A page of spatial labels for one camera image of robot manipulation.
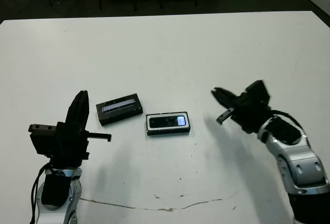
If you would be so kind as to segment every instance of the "scratch mark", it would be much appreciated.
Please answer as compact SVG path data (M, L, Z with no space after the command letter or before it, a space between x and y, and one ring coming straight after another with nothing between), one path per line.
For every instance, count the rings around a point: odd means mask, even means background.
M93 203L99 203L99 204L115 206L115 207L125 207L125 208L131 209L131 210L136 209L135 207L129 207L129 206L124 206L124 205L119 205L119 204L114 204L114 203L108 203L108 202L99 202L99 201L95 201L95 200L88 200L88 199L85 199L85 198L81 198L81 200L82 201L87 201L87 202L93 202Z
M166 212L173 212L173 208L169 208L169 209L157 209L158 211L166 211Z
M215 201L222 201L222 199L220 198L220 199L213 199L213 200L204 201L204 202L197 202L197 203L194 203L194 204L189 205L187 207L183 207L181 210L185 210L185 209L187 209L189 207L192 207L192 206L195 206L195 205L198 205L198 204L203 204L203 203L208 203L208 202L215 202Z
M226 199L231 198L232 196L236 195L239 191L234 192L233 194L231 194L229 197L227 197ZM92 203L98 203L98 204L103 204L103 205L109 205L109 206L115 206L115 207L124 207L126 209L130 209L130 210L148 210L148 211L166 211L166 212L173 212L174 210L185 210L189 207L193 207L195 205L199 205L199 204L204 204L204 203L210 203L210 202L217 202L217 201L222 201L221 198L219 199L213 199L213 200L209 200L209 201L204 201L204 202L197 202L191 205L188 205L186 207L182 207L182 208L169 208L169 209L144 209L144 208L140 208L140 207L130 207L130 206L124 206L124 205L119 205L119 204L114 204L114 203L108 203L108 202L99 202L99 201L95 201L95 200L89 200L89 199L85 199L85 198L81 198L81 201L86 201L86 202L92 202Z

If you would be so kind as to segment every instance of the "black cable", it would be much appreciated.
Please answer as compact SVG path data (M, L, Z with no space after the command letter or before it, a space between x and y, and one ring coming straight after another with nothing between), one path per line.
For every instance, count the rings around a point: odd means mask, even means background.
M47 163L41 169L39 170L38 176L33 183L32 186L32 191L31 191L31 206L32 206L32 218L30 221L30 224L35 224L36 223L36 206L37 206L37 193L38 193L38 183L39 183L39 178L41 174L46 170L51 167L50 163Z
M292 116L290 116L288 113L285 113L283 111L279 111L279 110L271 110L271 113L274 115L282 115L286 118L289 118L295 125L297 125L299 128L301 128L303 130L303 127L301 127L301 125L298 123L297 120L295 120Z

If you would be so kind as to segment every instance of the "dark floor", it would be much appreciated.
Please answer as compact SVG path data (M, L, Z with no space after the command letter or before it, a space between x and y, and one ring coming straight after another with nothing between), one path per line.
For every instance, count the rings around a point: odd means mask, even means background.
M134 12L132 0L0 0L0 23L8 19L118 17L135 15L173 15L251 11L311 10L330 27L330 16L310 0L138 0Z

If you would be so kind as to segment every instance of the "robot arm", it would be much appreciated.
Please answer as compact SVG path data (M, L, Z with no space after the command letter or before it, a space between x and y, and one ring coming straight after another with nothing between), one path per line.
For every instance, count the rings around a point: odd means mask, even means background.
M111 135L85 130L89 114L87 91L77 94L69 107L65 122L56 126L32 124L30 137L38 154L50 162L41 168L31 193L32 219L38 206L37 224L77 224L76 208L81 196L79 178L82 161L88 159L88 138L111 141ZM40 175L45 171L45 182L38 190Z
M276 158L295 219L306 224L325 222L330 185L321 160L311 149L298 122L268 106L270 96L263 82L251 84L240 96L222 88L215 88L212 94L228 109L217 122L222 124L232 117L248 134L257 133L258 139ZM280 115L294 124L281 119Z

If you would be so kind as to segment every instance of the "black box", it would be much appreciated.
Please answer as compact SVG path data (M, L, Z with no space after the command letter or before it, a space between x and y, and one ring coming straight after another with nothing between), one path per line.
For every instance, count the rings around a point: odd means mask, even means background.
M98 120L104 126L143 113L138 95L132 94L96 105Z
M188 113L186 111L149 114L146 115L145 122L146 122L147 135L162 135L162 134L190 132L190 121L189 121Z

